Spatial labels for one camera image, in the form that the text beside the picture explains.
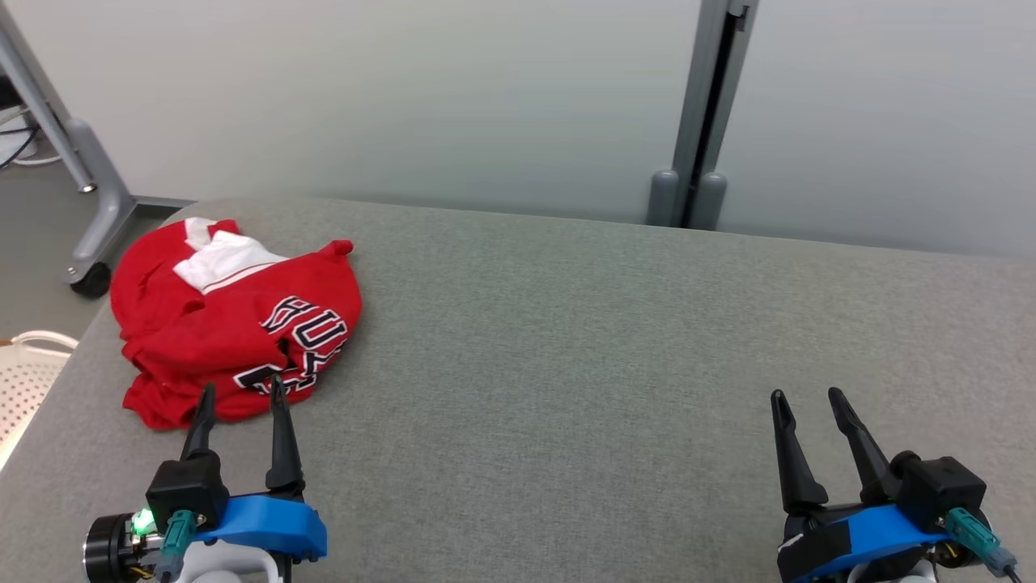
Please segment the teal connector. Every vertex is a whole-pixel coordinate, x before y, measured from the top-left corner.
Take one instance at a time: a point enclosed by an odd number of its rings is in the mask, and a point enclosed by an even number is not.
[[[953,508],[947,513],[946,532],[975,553],[994,577],[1008,577],[1014,573],[1018,559],[1001,547],[1000,538],[968,511]]]
[[[176,581],[183,571],[183,555],[198,534],[198,523],[191,511],[176,511],[169,519],[166,537],[159,550],[159,564],[154,565],[154,578],[160,583]]]

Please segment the gray fabric surface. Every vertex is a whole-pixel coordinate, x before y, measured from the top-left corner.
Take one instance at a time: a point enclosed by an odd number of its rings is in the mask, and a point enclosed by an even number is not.
[[[292,414],[330,556],[318,581],[779,580],[769,395],[817,479],[859,491],[826,400],[891,457],[952,455],[1036,579],[1036,265],[538,216],[228,200],[275,253],[334,237],[365,313]],[[0,472],[0,581],[81,581],[94,517],[132,512],[183,434],[120,408],[134,370],[102,311]],[[220,426],[260,490],[269,419]],[[983,569],[945,581],[987,581]]]

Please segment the white wall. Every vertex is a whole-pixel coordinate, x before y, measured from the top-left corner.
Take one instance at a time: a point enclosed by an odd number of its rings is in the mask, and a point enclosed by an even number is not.
[[[1036,3],[765,0],[720,230],[1036,256]]]
[[[138,196],[643,218],[699,0],[4,0]]]

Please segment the laundry basket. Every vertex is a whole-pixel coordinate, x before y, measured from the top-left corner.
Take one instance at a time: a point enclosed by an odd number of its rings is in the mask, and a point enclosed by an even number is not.
[[[39,348],[40,343],[67,350]],[[0,469],[78,345],[74,339],[46,330],[0,341]]]

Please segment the caster wheel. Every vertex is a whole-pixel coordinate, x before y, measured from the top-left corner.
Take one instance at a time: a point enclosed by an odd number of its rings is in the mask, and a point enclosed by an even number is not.
[[[90,298],[97,299],[108,294],[108,287],[112,284],[112,269],[105,263],[97,261],[90,265],[90,268],[83,275],[83,279],[69,284],[75,293]]]

